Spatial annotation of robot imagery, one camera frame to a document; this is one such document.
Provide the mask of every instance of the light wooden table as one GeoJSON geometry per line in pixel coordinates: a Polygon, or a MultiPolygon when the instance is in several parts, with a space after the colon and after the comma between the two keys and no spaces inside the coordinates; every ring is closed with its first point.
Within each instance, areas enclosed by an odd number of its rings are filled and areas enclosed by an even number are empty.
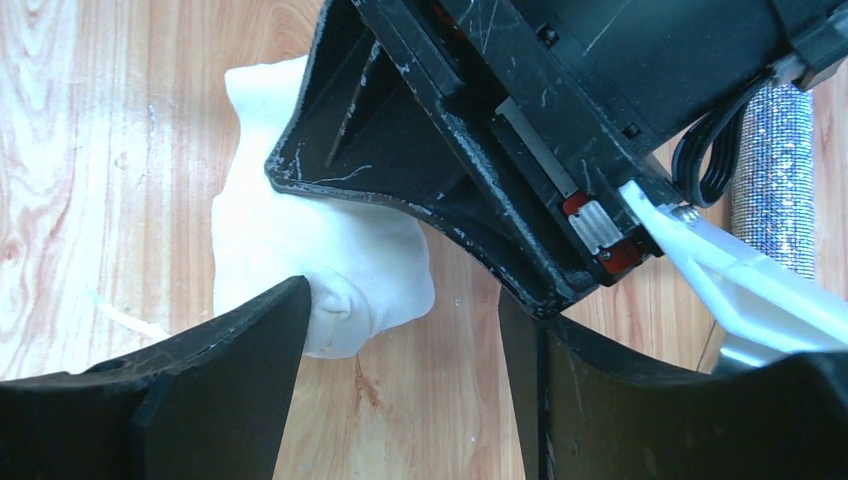
{"type": "MultiPolygon", "coordinates": [[[[306,54],[318,7],[0,2],[0,378],[78,372],[150,343],[92,294],[171,331],[210,318],[210,203],[239,135],[224,72],[306,54]]],[[[846,82],[843,71],[816,103],[820,278],[843,296],[846,82]]],[[[708,213],[728,218],[723,205],[708,213]]],[[[303,361],[278,478],[523,476],[498,285],[428,236],[433,312],[354,359],[303,361]]],[[[713,322],[665,259],[567,313],[657,358],[709,362],[713,322]]]]}

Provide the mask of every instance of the screw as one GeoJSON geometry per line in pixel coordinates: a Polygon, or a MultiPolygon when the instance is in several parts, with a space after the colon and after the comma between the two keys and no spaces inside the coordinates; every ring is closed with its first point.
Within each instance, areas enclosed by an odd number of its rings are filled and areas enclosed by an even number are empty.
{"type": "Polygon", "coordinates": [[[544,43],[548,48],[553,47],[559,40],[559,35],[557,35],[556,31],[547,24],[543,25],[542,28],[539,29],[538,35],[539,38],[542,39],[542,43],[544,43]]]}
{"type": "Polygon", "coordinates": [[[627,137],[628,139],[633,140],[633,138],[636,137],[636,135],[639,135],[640,130],[639,130],[639,127],[637,127],[635,123],[631,123],[630,125],[625,127],[624,130],[621,131],[621,133],[623,133],[624,136],[627,137]]]}

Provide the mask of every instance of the metal screw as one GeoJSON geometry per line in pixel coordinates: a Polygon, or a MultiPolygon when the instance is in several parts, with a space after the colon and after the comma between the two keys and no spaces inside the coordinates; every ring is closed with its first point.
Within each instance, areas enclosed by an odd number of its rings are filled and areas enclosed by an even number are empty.
{"type": "Polygon", "coordinates": [[[625,137],[632,140],[636,135],[639,135],[639,127],[637,127],[635,123],[631,123],[624,130],[622,130],[621,133],[623,133],[625,137]]]}
{"type": "Polygon", "coordinates": [[[692,205],[681,205],[672,210],[671,214],[690,227],[700,222],[702,218],[692,205]]]}
{"type": "Polygon", "coordinates": [[[542,43],[545,44],[546,47],[551,48],[554,44],[559,40],[559,35],[557,35],[556,30],[554,30],[550,25],[543,25],[542,28],[539,29],[538,32],[539,38],[542,40],[542,43]]]}

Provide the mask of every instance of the red component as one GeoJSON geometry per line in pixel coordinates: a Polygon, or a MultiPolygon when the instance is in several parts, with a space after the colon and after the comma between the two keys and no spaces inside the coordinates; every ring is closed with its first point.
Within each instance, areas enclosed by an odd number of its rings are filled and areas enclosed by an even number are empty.
{"type": "Polygon", "coordinates": [[[642,263],[642,254],[630,240],[622,240],[612,247],[602,250],[598,259],[604,270],[610,275],[617,275],[642,263]]]}
{"type": "MultiPolygon", "coordinates": [[[[568,216],[575,215],[580,210],[580,207],[587,203],[589,203],[589,197],[585,193],[578,191],[562,202],[562,212],[568,216]]],[[[622,240],[612,247],[602,250],[598,255],[598,260],[601,261],[601,265],[607,273],[618,275],[642,263],[642,254],[633,242],[622,240]]]]}
{"type": "Polygon", "coordinates": [[[462,39],[465,38],[465,32],[463,32],[462,30],[459,29],[459,27],[456,26],[456,22],[453,21],[453,18],[451,18],[451,16],[448,15],[448,12],[446,12],[440,5],[434,4],[433,5],[433,11],[436,12],[436,16],[439,17],[439,20],[441,20],[441,22],[446,27],[448,27],[448,28],[450,28],[454,31],[453,34],[454,34],[455,37],[462,38],[462,39]]]}
{"type": "Polygon", "coordinates": [[[589,203],[589,197],[578,190],[577,193],[566,198],[565,201],[562,202],[562,212],[566,215],[574,215],[578,210],[580,210],[580,207],[587,203],[589,203]]]}

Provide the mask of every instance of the silver glittery cylinder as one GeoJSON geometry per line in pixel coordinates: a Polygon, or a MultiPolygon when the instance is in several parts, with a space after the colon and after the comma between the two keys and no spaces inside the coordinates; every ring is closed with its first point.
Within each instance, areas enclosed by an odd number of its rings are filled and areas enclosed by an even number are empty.
{"type": "MultiPolygon", "coordinates": [[[[731,232],[799,275],[815,280],[813,97],[792,85],[766,87],[746,112],[739,167],[731,186],[731,232]]],[[[779,358],[725,337],[716,375],[779,358]]]]}

